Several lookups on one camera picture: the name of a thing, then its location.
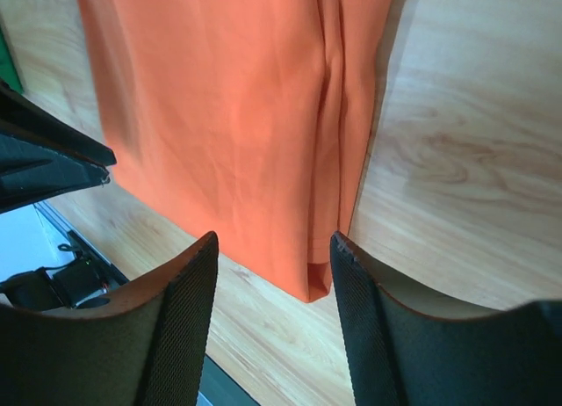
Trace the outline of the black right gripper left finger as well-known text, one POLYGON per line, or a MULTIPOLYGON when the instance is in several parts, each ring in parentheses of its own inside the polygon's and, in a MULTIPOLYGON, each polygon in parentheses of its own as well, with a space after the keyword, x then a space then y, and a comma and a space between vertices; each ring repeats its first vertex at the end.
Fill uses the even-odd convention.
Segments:
POLYGON ((218 278, 214 232, 80 308, 1 308, 4 405, 193 405, 218 278))

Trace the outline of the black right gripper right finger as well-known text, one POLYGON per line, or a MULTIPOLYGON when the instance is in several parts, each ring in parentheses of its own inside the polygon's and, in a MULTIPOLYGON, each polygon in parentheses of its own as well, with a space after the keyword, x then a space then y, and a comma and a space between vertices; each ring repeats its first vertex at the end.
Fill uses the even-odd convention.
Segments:
POLYGON ((335 297, 358 405, 558 405, 561 303, 451 297, 335 233, 335 297))

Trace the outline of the orange t shirt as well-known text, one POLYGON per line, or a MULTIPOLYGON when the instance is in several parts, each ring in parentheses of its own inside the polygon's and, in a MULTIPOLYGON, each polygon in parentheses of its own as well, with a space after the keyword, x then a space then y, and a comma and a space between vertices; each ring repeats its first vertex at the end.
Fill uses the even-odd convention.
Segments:
POLYGON ((329 293, 392 0, 77 0, 113 174, 304 301, 329 293))

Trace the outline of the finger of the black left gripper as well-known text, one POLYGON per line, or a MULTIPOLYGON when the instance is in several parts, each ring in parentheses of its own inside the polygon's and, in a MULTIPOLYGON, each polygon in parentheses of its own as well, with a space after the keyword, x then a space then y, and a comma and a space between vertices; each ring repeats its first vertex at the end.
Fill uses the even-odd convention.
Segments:
POLYGON ((99 165, 115 165, 117 159, 104 144, 55 118, 1 81, 1 120, 35 139, 99 165))
POLYGON ((109 166, 110 149, 91 138, 76 149, 58 149, 3 134, 1 211, 105 185, 110 181, 109 166))

